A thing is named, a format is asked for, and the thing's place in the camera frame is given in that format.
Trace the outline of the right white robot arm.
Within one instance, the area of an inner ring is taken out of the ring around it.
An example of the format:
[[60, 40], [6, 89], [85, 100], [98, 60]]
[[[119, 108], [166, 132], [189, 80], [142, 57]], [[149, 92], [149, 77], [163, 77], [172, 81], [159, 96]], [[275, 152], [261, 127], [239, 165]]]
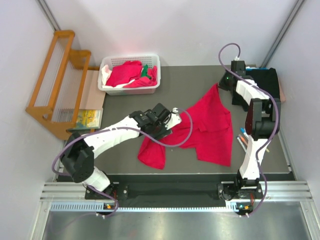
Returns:
[[233, 186], [226, 191], [245, 198], [259, 190], [260, 168], [265, 151], [279, 131], [281, 102], [259, 88], [250, 76], [246, 76], [245, 62], [238, 58], [231, 62], [230, 69], [226, 69], [218, 87], [229, 91], [233, 97], [242, 97], [248, 105], [245, 120], [248, 145], [245, 157]]

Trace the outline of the red t-shirt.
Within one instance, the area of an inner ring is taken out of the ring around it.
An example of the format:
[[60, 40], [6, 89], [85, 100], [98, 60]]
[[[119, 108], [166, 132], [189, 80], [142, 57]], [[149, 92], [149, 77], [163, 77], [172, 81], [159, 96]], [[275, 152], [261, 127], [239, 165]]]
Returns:
[[[179, 146], [182, 149], [195, 149], [199, 161], [222, 166], [231, 166], [233, 126], [230, 111], [221, 102], [218, 84], [193, 106], [186, 110], [192, 119], [192, 133], [189, 139]], [[172, 128], [172, 134], [162, 138], [166, 145], [181, 143], [190, 132], [190, 119], [185, 112], [180, 114], [182, 122]], [[137, 158], [143, 164], [164, 169], [166, 149], [145, 137]]]

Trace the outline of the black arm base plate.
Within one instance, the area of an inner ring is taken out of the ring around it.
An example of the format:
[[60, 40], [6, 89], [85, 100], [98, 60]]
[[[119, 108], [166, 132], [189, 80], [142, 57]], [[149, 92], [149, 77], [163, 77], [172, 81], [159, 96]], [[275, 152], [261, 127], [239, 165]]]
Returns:
[[120, 207], [222, 207], [226, 201], [248, 204], [262, 198], [262, 188], [250, 194], [227, 193], [236, 174], [113, 174], [111, 185], [98, 193], [86, 189], [85, 199], [115, 198]]

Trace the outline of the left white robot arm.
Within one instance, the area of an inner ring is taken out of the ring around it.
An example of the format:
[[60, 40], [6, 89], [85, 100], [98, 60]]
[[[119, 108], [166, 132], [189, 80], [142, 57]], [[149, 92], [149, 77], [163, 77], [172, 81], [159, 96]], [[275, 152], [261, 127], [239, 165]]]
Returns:
[[181, 122], [177, 109], [169, 110], [158, 103], [153, 109], [134, 111], [96, 134], [73, 133], [60, 161], [73, 182], [94, 187], [97, 194], [106, 199], [113, 194], [114, 187], [106, 173], [95, 167], [95, 159], [114, 146], [143, 134], [159, 141]]

